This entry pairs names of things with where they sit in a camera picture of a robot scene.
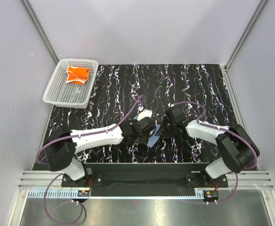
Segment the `white plastic basket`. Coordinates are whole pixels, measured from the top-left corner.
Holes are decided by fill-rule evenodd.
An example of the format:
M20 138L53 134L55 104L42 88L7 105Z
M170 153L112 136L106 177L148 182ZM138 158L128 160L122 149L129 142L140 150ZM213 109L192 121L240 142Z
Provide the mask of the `white plastic basket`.
M67 67L76 66L90 69L89 79L84 85L66 83ZM43 101L58 107L86 108L95 83L99 63L96 60L60 60L43 95Z

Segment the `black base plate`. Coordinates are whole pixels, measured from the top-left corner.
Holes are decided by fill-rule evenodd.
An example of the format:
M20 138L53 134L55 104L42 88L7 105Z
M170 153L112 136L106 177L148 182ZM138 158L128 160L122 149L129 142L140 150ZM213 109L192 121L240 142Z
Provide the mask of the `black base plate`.
M188 196L195 195L187 178L193 171L204 170L208 163L89 163L91 196ZM215 180L219 187L228 187L226 176ZM215 182L197 187L215 188ZM64 175L62 187L89 187L87 178L80 183Z

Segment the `red wire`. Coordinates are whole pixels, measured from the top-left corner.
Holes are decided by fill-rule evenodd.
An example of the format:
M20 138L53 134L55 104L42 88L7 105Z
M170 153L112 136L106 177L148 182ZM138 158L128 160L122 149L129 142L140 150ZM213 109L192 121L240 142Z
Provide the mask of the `red wire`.
M217 191L217 189L218 189L218 181L216 182L216 188L214 191Z

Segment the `cable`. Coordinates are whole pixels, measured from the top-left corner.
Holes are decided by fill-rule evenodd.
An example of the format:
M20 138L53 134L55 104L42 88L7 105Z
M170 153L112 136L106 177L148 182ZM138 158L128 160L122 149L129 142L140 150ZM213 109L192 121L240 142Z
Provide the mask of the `cable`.
M256 167L257 166L257 163L258 163L258 158L257 158L257 154L256 154L256 151L255 149L249 144L249 142L247 142L243 137L239 136L238 134L235 134L234 132L228 130L228 129L224 129L224 128L219 128L218 126L213 126L213 125L209 125L207 123L203 123L203 122L200 122L199 119L202 118L205 114L206 114L206 110L204 108L204 106L200 105L199 103L196 103L196 102L191 102L191 101L183 101L183 102L179 102L179 103L176 103L174 105L182 105L182 104L191 104L191 105L196 105L198 107L201 107L203 109L203 113L201 115L199 115L196 119L197 123L199 125L202 125L202 126L205 126L205 127L209 127L211 129L217 129L217 130L221 130L221 131L224 131L226 133L229 133L231 134L232 136L236 137L237 139L241 140L252 152L253 156L254 156L254 163L252 166L250 167L247 167L246 169L251 169L253 167Z
M100 134L100 133L106 133L109 131L114 130L116 127L118 127L119 125L121 125L132 113L133 109L136 107L136 105L138 104L138 102L141 101L141 105L144 105L145 102L145 96L144 95L140 95L138 97L138 99L134 102L133 106L131 107L131 109L129 110L129 112L113 127L111 127L110 129L106 130L101 130L101 131L97 131L97 132L90 132L90 133L83 133L81 134L81 137L85 137L85 136L89 136L89 135L95 135L95 134ZM43 150L45 150L47 147L51 146L52 144L62 141L62 140L66 140L66 139L71 139L71 138L77 138L79 137L79 135L72 135L72 136L66 136L66 137L61 137L58 138L56 140L52 140L51 142L48 142L46 145L44 145L38 152L37 152L37 156L36 156L36 161L40 164L47 164L46 161L41 161L40 160L40 154Z
M218 189L218 181L216 182L216 187L214 191L217 191L217 189Z
M80 207L81 207L81 212L80 212L79 216L77 217L77 219L75 219L73 222L70 222L70 223L63 223L63 222L60 222L60 221L57 221L57 220L53 219L53 218L50 216L50 214L49 214L49 212L48 212L48 209L47 209L47 205L46 205L46 197L47 197L47 194L48 194L49 187L52 185L52 183L53 183L58 177L60 177L60 176L62 176L62 175L63 175L63 173L60 173L58 176L56 176L56 177L49 183L47 189L45 190L44 196L43 196L43 207L44 207L44 211L45 211L47 217L48 217L51 221L53 221L53 222L55 222L56 224L59 224L59 225L73 225L73 224L75 224L75 223L77 223L77 222L79 221L79 219L80 219L81 216L82 216L83 210L85 209L85 207L82 205L82 203L77 202L77 203L80 205Z

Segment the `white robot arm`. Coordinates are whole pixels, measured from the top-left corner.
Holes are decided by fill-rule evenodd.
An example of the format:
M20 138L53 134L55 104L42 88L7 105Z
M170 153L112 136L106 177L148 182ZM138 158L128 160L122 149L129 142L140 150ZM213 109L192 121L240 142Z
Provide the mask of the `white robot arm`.
M74 154L102 145L147 144L150 132L155 129L151 116L152 111L145 109L134 120L126 120L119 126L112 124L104 128L71 131L59 127L47 142L66 136L74 138L57 142L46 148L45 154L50 171L61 170L72 180L78 180L86 175L86 170L82 163L74 158Z

